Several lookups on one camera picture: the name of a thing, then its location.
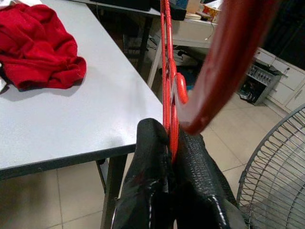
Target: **cabinet drawer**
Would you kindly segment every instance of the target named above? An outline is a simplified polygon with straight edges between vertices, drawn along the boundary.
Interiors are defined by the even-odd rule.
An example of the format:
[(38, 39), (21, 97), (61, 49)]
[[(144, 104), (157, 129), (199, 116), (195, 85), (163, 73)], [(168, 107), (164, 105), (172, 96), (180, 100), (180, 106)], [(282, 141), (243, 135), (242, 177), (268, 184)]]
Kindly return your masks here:
[(295, 94), (295, 96), (287, 104), (287, 108), (291, 111), (305, 103), (305, 85)]
[(286, 100), (293, 92), (294, 91), (291, 90), (289, 87), (285, 86), (282, 83), (278, 83), (274, 86), (269, 95), (281, 104), (285, 105)]
[(296, 89), (305, 78), (304, 73), (296, 70), (281, 60), (275, 60), (272, 65), (274, 68), (283, 73), (280, 82), (292, 90)]
[(256, 50), (254, 57), (266, 64), (272, 64), (275, 59), (275, 56), (272, 54), (267, 54), (260, 49)]

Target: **red cloth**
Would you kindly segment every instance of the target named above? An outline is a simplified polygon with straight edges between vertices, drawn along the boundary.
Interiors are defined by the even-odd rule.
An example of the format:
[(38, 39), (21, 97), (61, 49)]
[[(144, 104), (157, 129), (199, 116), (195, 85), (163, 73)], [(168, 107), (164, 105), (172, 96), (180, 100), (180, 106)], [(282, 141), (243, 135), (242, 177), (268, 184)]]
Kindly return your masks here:
[(86, 73), (76, 41), (45, 5), (16, 4), (0, 10), (0, 62), (19, 89), (65, 89)]

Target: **red handle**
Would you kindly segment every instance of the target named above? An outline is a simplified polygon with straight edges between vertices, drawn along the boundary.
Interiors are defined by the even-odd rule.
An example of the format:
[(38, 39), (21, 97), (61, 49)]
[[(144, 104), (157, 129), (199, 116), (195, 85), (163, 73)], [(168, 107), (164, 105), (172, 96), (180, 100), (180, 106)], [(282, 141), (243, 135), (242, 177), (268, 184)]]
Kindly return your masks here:
[[(280, 0), (224, 0), (213, 42), (188, 98), (184, 77), (173, 58), (168, 0), (161, 0), (163, 124), (175, 159), (180, 126), (198, 134), (237, 90)], [(165, 48), (164, 18), (167, 49)]]

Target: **tiled floor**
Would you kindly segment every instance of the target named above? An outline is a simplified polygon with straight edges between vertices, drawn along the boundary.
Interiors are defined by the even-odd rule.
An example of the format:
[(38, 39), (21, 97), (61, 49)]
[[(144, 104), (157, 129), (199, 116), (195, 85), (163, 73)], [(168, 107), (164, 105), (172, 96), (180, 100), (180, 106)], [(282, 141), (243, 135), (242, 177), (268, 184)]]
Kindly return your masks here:
[[(236, 195), (255, 147), (281, 117), (235, 94), (203, 131)], [(103, 189), (94, 162), (0, 182), (0, 229), (99, 229)]]

